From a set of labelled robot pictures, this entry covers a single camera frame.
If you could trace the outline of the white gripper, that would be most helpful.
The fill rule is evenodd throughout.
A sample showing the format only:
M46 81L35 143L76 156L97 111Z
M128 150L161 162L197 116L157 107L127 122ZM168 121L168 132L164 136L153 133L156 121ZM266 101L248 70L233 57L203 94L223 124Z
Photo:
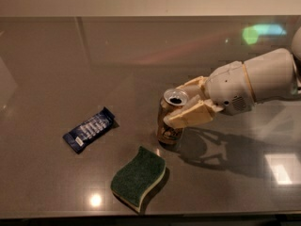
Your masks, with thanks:
M231 116L246 113L255 105L246 66L240 61L217 68L208 78L196 77L178 89L190 100L164 117L164 123L174 129L210 122L219 112Z

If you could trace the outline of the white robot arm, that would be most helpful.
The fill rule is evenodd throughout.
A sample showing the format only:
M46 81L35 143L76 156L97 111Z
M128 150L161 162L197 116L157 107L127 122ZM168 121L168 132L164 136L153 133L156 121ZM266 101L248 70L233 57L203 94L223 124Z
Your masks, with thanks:
M212 121L218 112L237 115L256 104L301 99L301 28L289 50L280 48L247 61L234 61L215 69L209 76L196 77L178 90L188 95L187 103L163 118L174 128Z

